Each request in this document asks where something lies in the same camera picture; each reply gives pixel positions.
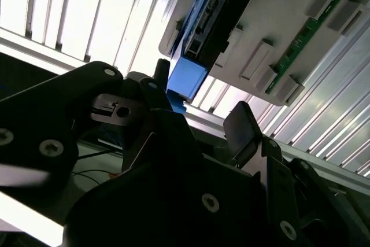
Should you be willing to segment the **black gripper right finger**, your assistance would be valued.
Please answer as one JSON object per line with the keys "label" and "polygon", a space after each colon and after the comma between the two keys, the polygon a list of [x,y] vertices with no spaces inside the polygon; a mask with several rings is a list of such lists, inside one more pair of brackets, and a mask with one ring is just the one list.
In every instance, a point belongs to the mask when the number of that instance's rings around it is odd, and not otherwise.
{"label": "black gripper right finger", "polygon": [[223,123],[236,167],[251,176],[253,240],[262,246],[364,246],[364,233],[314,168],[287,161],[263,135],[249,105],[236,104]]}

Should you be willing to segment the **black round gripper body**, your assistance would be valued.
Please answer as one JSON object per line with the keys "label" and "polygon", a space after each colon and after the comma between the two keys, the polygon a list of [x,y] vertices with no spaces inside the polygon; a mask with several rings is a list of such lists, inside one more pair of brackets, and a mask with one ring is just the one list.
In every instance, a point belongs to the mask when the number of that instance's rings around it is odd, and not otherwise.
{"label": "black round gripper body", "polygon": [[265,200],[249,174],[206,156],[199,194],[152,164],[86,193],[64,227],[64,246],[265,246]]}

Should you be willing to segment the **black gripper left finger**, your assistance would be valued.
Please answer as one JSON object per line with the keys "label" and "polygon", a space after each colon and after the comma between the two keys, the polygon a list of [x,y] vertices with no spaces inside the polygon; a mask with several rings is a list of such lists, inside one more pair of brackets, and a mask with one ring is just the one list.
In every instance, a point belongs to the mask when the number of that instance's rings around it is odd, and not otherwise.
{"label": "black gripper left finger", "polygon": [[1,192],[38,212],[57,201],[77,162],[78,137],[99,123],[120,127],[122,174],[152,164],[193,194],[211,187],[184,116],[157,81],[124,79],[94,61],[1,101],[1,128],[10,132],[1,146]]}

